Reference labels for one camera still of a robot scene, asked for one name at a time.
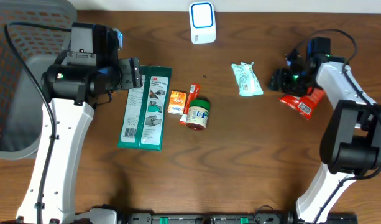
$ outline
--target red bag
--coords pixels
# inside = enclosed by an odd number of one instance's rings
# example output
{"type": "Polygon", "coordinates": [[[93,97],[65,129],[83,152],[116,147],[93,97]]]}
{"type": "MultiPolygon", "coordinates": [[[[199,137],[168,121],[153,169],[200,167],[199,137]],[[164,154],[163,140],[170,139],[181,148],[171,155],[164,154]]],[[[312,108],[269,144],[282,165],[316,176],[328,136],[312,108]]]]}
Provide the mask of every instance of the red bag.
{"type": "Polygon", "coordinates": [[[280,99],[280,101],[282,103],[286,103],[288,106],[291,106],[294,110],[299,111],[299,113],[306,119],[310,119],[314,108],[325,94],[326,93],[324,90],[315,88],[310,96],[297,97],[285,95],[280,99]]]}

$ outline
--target blue outline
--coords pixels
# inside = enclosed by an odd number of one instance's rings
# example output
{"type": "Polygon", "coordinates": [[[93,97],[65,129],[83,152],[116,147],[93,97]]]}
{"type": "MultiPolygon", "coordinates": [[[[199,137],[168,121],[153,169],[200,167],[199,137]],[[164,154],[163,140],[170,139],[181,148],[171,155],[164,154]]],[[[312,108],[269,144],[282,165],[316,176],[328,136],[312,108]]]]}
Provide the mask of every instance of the blue outline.
{"type": "Polygon", "coordinates": [[[210,3],[208,3],[208,2],[197,3],[197,4],[192,5],[192,6],[191,6],[191,23],[193,24],[193,27],[194,27],[194,28],[208,28],[208,27],[212,27],[212,26],[214,25],[213,6],[212,6],[210,3]],[[209,8],[210,8],[210,10],[211,10],[211,22],[212,22],[212,23],[211,23],[210,26],[196,27],[196,26],[195,26],[195,17],[194,17],[194,15],[193,15],[193,6],[196,6],[196,5],[202,5],[202,4],[207,4],[207,5],[209,5],[209,8]]]}

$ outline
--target container lid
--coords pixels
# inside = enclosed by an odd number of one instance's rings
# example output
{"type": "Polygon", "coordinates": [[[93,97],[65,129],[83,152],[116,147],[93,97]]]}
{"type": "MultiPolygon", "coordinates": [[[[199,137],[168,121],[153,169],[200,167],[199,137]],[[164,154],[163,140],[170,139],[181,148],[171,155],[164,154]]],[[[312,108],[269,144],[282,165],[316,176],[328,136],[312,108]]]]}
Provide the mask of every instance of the container lid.
{"type": "Polygon", "coordinates": [[[205,100],[199,100],[199,99],[192,100],[190,103],[190,106],[199,106],[209,111],[209,103],[205,100]]]}

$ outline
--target wooden table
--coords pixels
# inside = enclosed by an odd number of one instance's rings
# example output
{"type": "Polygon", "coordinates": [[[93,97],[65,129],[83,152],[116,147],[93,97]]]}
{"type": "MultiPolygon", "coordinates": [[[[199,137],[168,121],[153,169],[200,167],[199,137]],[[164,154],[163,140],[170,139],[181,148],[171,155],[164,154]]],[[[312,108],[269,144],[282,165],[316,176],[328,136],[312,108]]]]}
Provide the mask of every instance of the wooden table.
{"type": "MultiPolygon", "coordinates": [[[[85,139],[77,212],[103,203],[155,213],[289,209],[319,168],[319,144],[333,109],[324,98],[307,121],[280,103],[281,94],[268,91],[267,83],[285,65],[284,54],[314,30],[339,28],[355,37],[353,74],[381,103],[381,15],[218,12],[217,39],[207,45],[191,43],[187,12],[79,11],[78,20],[119,28],[121,58],[172,67],[171,90],[200,83],[211,113],[202,132],[166,114],[161,152],[118,149],[127,92],[114,95],[97,109],[85,139]],[[231,64],[240,62],[255,63],[264,95],[239,96],[231,64]]],[[[350,55],[348,40],[331,37],[333,53],[350,55]]],[[[0,220],[15,218],[33,165],[0,161],[0,220]]],[[[333,210],[356,212],[359,223],[381,223],[381,175],[350,186],[333,210]]]]}

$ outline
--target gray plastic basket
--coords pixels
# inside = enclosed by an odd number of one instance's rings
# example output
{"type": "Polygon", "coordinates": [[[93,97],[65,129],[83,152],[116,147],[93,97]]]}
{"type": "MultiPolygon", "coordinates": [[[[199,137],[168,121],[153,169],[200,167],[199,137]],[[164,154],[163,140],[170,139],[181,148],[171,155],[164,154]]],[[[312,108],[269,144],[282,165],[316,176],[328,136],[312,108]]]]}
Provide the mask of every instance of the gray plastic basket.
{"type": "MultiPolygon", "coordinates": [[[[71,28],[76,10],[66,0],[0,0],[0,158],[22,159],[37,152],[42,129],[42,100],[4,36],[12,21],[71,28]]],[[[12,26],[12,41],[38,81],[62,49],[70,33],[12,26]]]]}

